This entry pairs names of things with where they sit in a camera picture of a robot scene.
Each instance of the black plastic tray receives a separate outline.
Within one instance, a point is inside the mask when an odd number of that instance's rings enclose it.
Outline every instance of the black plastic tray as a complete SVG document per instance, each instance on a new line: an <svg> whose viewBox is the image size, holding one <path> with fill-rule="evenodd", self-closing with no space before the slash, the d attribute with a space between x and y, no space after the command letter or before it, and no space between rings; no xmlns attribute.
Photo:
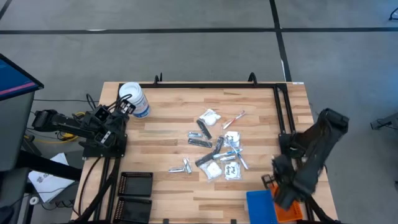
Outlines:
<svg viewBox="0 0 398 224"><path fill-rule="evenodd" d="M119 197L113 223L149 223L151 208L151 200Z"/></svg>
<svg viewBox="0 0 398 224"><path fill-rule="evenodd" d="M122 172L118 196L150 197L153 179L152 172Z"/></svg>

